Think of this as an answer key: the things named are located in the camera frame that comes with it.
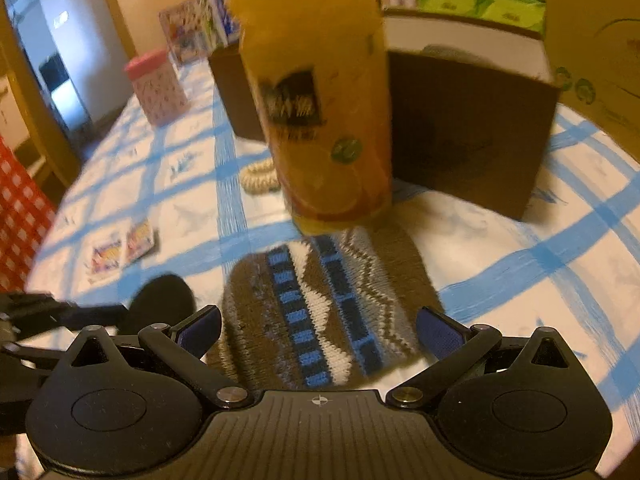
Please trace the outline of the large cardboard shipping box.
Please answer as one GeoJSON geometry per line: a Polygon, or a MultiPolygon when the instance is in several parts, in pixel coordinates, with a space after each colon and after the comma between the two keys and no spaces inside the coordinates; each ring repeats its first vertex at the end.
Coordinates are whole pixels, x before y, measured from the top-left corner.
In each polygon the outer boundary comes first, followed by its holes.
{"type": "Polygon", "coordinates": [[[639,0],[546,0],[561,101],[639,157],[639,0]]]}

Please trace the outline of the brown open cardboard box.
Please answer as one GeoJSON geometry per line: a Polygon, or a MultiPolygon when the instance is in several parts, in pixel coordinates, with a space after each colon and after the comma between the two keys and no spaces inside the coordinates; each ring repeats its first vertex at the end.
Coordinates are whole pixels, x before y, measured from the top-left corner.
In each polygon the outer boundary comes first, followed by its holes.
{"type": "MultiPolygon", "coordinates": [[[[544,54],[539,41],[470,18],[382,17],[392,183],[422,185],[521,218],[559,99],[548,72],[527,73],[533,59],[544,54]],[[429,44],[463,49],[475,60],[431,58],[422,53],[429,44]]],[[[208,64],[233,132],[268,145],[240,44],[212,53],[208,64]]]]}

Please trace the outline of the brown patterned knit sock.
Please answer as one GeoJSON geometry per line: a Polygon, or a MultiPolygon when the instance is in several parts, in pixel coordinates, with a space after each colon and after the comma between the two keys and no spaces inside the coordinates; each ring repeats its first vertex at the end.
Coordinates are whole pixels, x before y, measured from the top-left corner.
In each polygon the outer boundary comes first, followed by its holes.
{"type": "Polygon", "coordinates": [[[424,307],[442,303],[397,224],[304,237],[235,263],[206,361],[252,391],[356,388],[418,358],[424,307]]]}

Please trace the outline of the blue milk carton box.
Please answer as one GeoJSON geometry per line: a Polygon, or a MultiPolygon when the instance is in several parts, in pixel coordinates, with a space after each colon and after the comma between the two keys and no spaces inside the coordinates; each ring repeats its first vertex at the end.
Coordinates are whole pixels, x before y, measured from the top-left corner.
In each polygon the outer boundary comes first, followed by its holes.
{"type": "Polygon", "coordinates": [[[208,58],[214,51],[236,44],[240,23],[227,0],[186,0],[158,14],[169,51],[179,65],[208,58]]]}

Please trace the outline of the orange juice bottle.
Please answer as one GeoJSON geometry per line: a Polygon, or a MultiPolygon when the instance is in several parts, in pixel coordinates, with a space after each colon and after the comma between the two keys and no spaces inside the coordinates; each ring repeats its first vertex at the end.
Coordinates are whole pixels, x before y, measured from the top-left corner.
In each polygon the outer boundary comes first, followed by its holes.
{"type": "Polygon", "coordinates": [[[320,234],[370,221],[392,198],[378,0],[228,1],[294,223],[320,234]]]}

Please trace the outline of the blue checkered bed sheet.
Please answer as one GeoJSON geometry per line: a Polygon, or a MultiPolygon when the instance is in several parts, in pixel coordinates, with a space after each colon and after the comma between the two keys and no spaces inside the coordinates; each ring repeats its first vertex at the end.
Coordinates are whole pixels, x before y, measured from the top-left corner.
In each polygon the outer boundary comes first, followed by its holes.
{"type": "MultiPolygon", "coordinates": [[[[198,304],[232,264],[298,234],[282,197],[245,194],[239,172],[265,145],[237,139],[209,68],[180,75],[190,112],[154,129],[130,101],[68,190],[27,286],[89,304],[126,302],[175,273],[198,304]],[[89,243],[148,218],[152,252],[106,280],[86,274],[89,243]]],[[[559,106],[522,221],[448,195],[396,186],[394,216],[419,248],[446,312],[509,335],[556,328],[613,416],[599,464],[611,472],[639,440],[639,166],[602,130],[559,106]]]]}

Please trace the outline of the red checkered cloth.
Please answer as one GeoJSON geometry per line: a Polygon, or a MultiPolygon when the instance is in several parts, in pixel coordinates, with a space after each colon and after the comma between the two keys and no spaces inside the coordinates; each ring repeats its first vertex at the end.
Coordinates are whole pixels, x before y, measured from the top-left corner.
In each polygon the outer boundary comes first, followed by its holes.
{"type": "Polygon", "coordinates": [[[22,292],[55,211],[4,141],[0,162],[0,288],[22,292]]]}

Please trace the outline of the pink patterned canister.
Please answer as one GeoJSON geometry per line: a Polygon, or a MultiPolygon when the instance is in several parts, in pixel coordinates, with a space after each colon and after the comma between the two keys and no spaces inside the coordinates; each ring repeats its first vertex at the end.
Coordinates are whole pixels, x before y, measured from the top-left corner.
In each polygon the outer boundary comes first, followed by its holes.
{"type": "Polygon", "coordinates": [[[173,122],[189,108],[166,49],[133,58],[124,68],[146,119],[154,128],[173,122]]]}

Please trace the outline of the lens wipe sachet strip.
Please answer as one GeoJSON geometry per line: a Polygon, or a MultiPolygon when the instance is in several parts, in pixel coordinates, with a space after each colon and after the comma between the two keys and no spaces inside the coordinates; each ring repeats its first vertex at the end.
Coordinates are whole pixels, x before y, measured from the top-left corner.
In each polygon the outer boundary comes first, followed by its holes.
{"type": "Polygon", "coordinates": [[[122,223],[89,243],[85,263],[93,284],[111,278],[146,256],[155,247],[155,231],[148,218],[122,223]]]}

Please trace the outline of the cream hair scrunchie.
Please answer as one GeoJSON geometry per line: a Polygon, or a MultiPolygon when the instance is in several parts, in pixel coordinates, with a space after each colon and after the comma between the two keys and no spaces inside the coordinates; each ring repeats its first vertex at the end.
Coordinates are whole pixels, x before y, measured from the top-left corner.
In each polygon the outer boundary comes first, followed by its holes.
{"type": "Polygon", "coordinates": [[[240,170],[239,182],[250,195],[262,195],[280,190],[276,167],[271,157],[252,162],[240,170]]]}

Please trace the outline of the dark grey fluffy towel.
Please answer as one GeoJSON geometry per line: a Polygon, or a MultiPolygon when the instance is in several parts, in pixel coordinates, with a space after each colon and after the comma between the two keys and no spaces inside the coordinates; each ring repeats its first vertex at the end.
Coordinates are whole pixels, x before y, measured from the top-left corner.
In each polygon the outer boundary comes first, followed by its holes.
{"type": "Polygon", "coordinates": [[[475,60],[472,53],[456,47],[444,46],[443,44],[429,44],[422,49],[422,53],[431,58],[463,63],[472,63],[475,60]]]}

